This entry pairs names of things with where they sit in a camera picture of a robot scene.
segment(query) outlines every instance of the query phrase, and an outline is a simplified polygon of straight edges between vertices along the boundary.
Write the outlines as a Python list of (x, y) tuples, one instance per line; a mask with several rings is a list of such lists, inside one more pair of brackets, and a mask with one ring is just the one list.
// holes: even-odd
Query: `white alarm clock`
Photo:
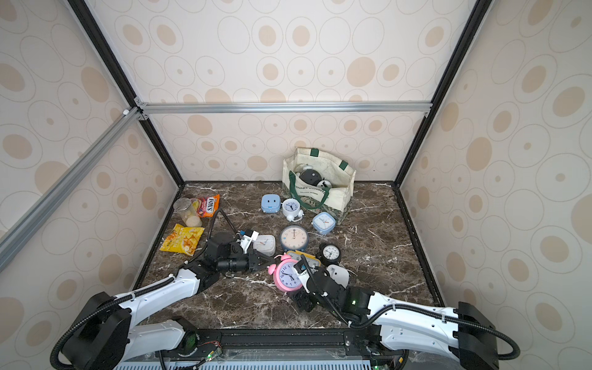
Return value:
[(275, 236), (273, 235), (259, 235), (253, 242), (255, 250), (260, 251), (266, 256), (273, 256), (275, 254)]
[(329, 213), (321, 212), (314, 216), (312, 224), (319, 234), (326, 235), (335, 228), (335, 219)]
[(304, 211), (300, 209), (300, 203), (294, 198), (288, 198), (282, 203), (282, 213), (290, 222), (300, 221), (304, 216)]

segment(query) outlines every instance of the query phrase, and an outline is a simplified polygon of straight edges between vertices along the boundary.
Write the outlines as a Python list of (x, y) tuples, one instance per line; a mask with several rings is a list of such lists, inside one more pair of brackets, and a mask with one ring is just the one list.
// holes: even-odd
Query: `metal rail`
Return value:
[(429, 112), (430, 101), (196, 103), (141, 102), (146, 114), (175, 113), (285, 113), (285, 112)]
[(0, 272), (27, 244), (62, 202), (88, 175), (113, 143), (134, 122), (140, 113), (138, 108), (129, 108), (101, 137), (70, 167), (66, 173), (25, 213), (0, 240)]

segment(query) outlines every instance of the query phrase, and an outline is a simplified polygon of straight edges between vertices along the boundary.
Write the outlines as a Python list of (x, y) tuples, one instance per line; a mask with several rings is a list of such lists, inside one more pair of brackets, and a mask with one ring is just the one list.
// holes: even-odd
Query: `wall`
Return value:
[(446, 303), (522, 347), (506, 368), (592, 361), (590, 14), (498, 2), (402, 187)]
[(0, 2), (0, 237), (127, 104), (70, 12)]
[(152, 122), (189, 181), (278, 181), (284, 158), (298, 146), (347, 161), (356, 180), (392, 180), (422, 118), (422, 112), (154, 114)]
[(0, 369), (49, 367), (88, 298), (129, 291), (177, 187), (133, 124), (0, 274)]
[(147, 102), (429, 100), (466, 0), (96, 0)]

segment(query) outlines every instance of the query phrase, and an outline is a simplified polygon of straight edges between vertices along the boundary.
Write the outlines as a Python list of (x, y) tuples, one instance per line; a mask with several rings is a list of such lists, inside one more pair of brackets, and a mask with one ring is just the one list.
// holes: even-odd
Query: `dark marble surface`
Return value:
[[(281, 211), (261, 212), (264, 194), (280, 194), (278, 183), (194, 184), (187, 185), (183, 197), (220, 194), (220, 207), (239, 229), (254, 229), (260, 234), (278, 235), (289, 225)], [(351, 211), (347, 219), (326, 236), (317, 234), (310, 224), (315, 216), (306, 212), (295, 223), (309, 231), (307, 252), (315, 254), (318, 245), (332, 242), (343, 253), (341, 265), (350, 271), (350, 284), (369, 288), (399, 300), (433, 305), (426, 281), (393, 191), (388, 184), (356, 183)], [(203, 218), (207, 228), (210, 218)], [(173, 215), (165, 236), (180, 218)], [(231, 231), (219, 217), (217, 231)], [(202, 236), (196, 253), (205, 245)], [(172, 273), (188, 256), (157, 251), (142, 286)], [(157, 323), (181, 315), (200, 329), (219, 328), (334, 328), (342, 324), (320, 307), (299, 312), (295, 304), (278, 290), (267, 271), (226, 274), (205, 292), (187, 298), (152, 315), (147, 323)]]

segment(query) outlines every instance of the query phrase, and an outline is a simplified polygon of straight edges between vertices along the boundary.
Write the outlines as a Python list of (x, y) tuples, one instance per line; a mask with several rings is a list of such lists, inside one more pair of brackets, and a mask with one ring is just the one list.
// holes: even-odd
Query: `alarm clock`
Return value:
[(335, 219), (327, 212), (314, 216), (312, 225), (321, 235), (327, 235), (335, 228)]
[(331, 185), (331, 183), (329, 182), (329, 180), (321, 180), (318, 182), (317, 184), (318, 188), (332, 188), (333, 186)]
[(302, 181), (312, 186), (317, 186), (318, 182), (323, 179), (321, 174), (312, 168), (302, 171), (299, 177)]
[(290, 225), (279, 234), (279, 242), (284, 252), (289, 250), (304, 251), (308, 246), (308, 233), (303, 227)]
[(266, 256), (273, 256), (275, 253), (275, 236), (267, 234), (259, 235), (253, 242), (253, 248)]
[(309, 255), (305, 252), (300, 252), (299, 250), (289, 250), (286, 252), (286, 254), (297, 261), (300, 261), (302, 257), (305, 257), (310, 268), (315, 271), (318, 270), (318, 267), (321, 265), (321, 261), (319, 261), (315, 256)]
[(337, 265), (341, 261), (341, 250), (333, 244), (321, 244), (317, 258), (325, 266)]
[(288, 198), (282, 203), (282, 213), (290, 222), (302, 220), (304, 211), (300, 209), (300, 203), (294, 198)]
[(265, 194), (261, 198), (261, 210), (263, 213), (277, 213), (282, 202), (277, 194)]
[(302, 287), (302, 282), (296, 270), (297, 260), (288, 255), (282, 255), (279, 265), (275, 263), (267, 267), (267, 272), (274, 276), (275, 286), (282, 292), (293, 292)]

